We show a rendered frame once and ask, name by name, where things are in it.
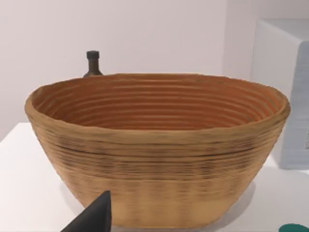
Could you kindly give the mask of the brown woven basket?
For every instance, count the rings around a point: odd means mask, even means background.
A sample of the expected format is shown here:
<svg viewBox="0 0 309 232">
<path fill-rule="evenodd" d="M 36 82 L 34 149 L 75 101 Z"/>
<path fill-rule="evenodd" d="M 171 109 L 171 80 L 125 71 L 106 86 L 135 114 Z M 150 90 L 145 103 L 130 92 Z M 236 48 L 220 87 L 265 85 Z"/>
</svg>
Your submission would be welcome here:
<svg viewBox="0 0 309 232">
<path fill-rule="evenodd" d="M 198 228 L 262 168 L 291 107 L 279 90 L 224 76 L 118 73 L 39 87 L 25 112 L 81 203 L 112 196 L 113 224 Z"/>
</svg>

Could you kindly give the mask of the dark green round object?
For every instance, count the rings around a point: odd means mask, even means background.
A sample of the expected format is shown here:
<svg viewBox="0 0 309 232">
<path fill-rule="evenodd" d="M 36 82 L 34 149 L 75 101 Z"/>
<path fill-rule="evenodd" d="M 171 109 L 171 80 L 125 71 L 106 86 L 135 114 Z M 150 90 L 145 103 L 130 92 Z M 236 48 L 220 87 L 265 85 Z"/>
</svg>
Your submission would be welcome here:
<svg viewBox="0 0 309 232">
<path fill-rule="evenodd" d="M 280 226 L 278 232 L 309 232 L 309 227 L 301 224 L 285 224 Z"/>
</svg>

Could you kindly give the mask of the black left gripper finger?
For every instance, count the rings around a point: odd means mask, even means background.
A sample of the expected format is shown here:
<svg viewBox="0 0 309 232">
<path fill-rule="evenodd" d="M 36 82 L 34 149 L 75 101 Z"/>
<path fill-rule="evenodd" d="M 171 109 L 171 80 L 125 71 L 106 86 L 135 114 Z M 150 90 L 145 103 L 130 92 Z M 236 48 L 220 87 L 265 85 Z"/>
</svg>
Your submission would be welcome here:
<svg viewBox="0 0 309 232">
<path fill-rule="evenodd" d="M 111 192 L 104 191 L 60 232 L 111 232 Z"/>
</svg>

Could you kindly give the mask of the dark olive bottle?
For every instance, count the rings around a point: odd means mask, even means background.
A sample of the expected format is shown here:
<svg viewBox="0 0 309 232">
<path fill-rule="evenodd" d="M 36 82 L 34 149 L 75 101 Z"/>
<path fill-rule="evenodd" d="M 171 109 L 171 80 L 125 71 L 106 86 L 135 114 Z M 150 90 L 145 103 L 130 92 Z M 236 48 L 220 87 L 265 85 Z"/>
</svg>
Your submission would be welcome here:
<svg viewBox="0 0 309 232">
<path fill-rule="evenodd" d="M 88 72 L 83 77 L 86 78 L 90 76 L 103 75 L 103 73 L 99 70 L 99 51 L 87 51 L 86 58 L 88 60 Z"/>
</svg>

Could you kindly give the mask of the pale grey box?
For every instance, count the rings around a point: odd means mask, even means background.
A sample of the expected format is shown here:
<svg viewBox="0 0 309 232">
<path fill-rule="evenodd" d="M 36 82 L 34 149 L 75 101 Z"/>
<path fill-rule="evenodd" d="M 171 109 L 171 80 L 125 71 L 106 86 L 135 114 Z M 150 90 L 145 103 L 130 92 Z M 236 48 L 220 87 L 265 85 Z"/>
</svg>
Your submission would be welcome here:
<svg viewBox="0 0 309 232">
<path fill-rule="evenodd" d="M 309 41 L 301 42 L 298 47 L 290 105 L 280 166 L 309 170 Z"/>
</svg>

